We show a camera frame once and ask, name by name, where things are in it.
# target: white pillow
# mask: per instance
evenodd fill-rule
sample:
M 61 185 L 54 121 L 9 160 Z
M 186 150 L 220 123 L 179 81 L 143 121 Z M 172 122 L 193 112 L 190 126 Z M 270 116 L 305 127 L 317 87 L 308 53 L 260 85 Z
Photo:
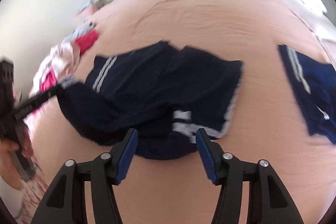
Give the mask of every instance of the white pillow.
M 301 0 L 301 1 L 314 13 L 323 15 L 327 12 L 327 9 L 323 5 L 322 0 Z

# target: dark blue garment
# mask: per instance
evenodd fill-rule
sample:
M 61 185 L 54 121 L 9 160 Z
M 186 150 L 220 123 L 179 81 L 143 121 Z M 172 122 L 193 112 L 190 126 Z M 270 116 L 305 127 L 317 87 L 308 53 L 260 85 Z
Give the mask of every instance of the dark blue garment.
M 331 64 L 321 64 L 286 45 L 279 45 L 278 50 L 309 134 L 325 135 L 336 144 L 334 67 Z
M 241 61 L 224 61 L 191 47 L 179 51 L 159 42 L 114 57 L 97 56 L 85 84 L 69 86 L 58 102 L 85 138 L 111 145 L 135 128 L 136 154 L 178 159 L 196 151 L 191 141 L 195 132 L 188 130 L 191 124 L 218 133 L 223 129 L 241 65 Z M 176 110 L 191 117 L 174 117 Z

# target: silver screw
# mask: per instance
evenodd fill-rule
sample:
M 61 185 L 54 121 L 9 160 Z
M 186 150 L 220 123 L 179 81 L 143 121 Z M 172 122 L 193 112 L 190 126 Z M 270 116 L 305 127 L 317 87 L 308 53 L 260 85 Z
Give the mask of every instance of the silver screw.
M 226 160 L 231 160 L 233 158 L 233 155 L 231 153 L 224 153 L 223 158 Z
M 75 163 L 75 161 L 74 160 L 67 160 L 66 162 L 65 162 L 65 166 L 72 166 L 72 165 L 74 165 L 74 163 Z
M 261 166 L 263 166 L 263 167 L 267 167 L 267 166 L 269 165 L 268 161 L 266 161 L 266 160 L 261 160 L 261 161 L 259 162 L 259 164 L 260 164 Z
M 103 154 L 100 155 L 100 158 L 102 160 L 107 160 L 107 159 L 111 158 L 111 155 L 110 155 L 110 153 L 103 153 Z

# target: blue gripper pad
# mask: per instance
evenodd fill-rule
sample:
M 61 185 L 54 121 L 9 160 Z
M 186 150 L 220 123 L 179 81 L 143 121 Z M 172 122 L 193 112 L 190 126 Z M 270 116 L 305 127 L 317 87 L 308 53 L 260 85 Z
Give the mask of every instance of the blue gripper pad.
M 138 132 L 137 130 L 134 129 L 118 162 L 118 171 L 117 175 L 115 176 L 115 180 L 118 184 L 126 177 L 135 150 L 137 149 L 137 145 L 138 145 Z
M 207 177 L 209 180 L 212 181 L 213 184 L 215 184 L 216 181 L 218 180 L 218 177 L 216 174 L 215 160 L 210 153 L 210 149 L 208 147 L 206 140 L 204 139 L 204 136 L 201 133 L 201 130 L 204 130 L 204 129 L 201 128 L 196 131 L 196 146 L 199 151 L 199 155 L 201 156 L 204 169 L 207 173 Z

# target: bed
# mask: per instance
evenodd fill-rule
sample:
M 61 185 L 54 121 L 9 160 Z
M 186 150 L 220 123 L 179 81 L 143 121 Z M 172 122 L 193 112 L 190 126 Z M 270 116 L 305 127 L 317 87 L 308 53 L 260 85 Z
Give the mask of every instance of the bed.
M 100 37 L 75 73 L 83 81 L 97 54 L 118 54 L 161 39 L 243 60 L 231 127 L 218 143 L 244 161 L 267 159 L 304 223 L 318 223 L 336 195 L 336 147 L 324 136 L 308 135 L 276 45 L 286 44 L 319 62 L 329 58 L 281 0 L 116 0 L 91 19 Z M 43 110 L 33 147 L 50 180 L 68 159 L 88 161 L 109 151 L 80 137 L 56 99 Z M 114 189 L 125 224 L 210 223 L 220 191 L 207 180 L 198 153 L 171 161 L 134 156 L 126 180 Z M 87 184 L 88 221 L 94 223 L 90 198 Z M 247 204 L 244 184 L 240 223 L 246 223 Z

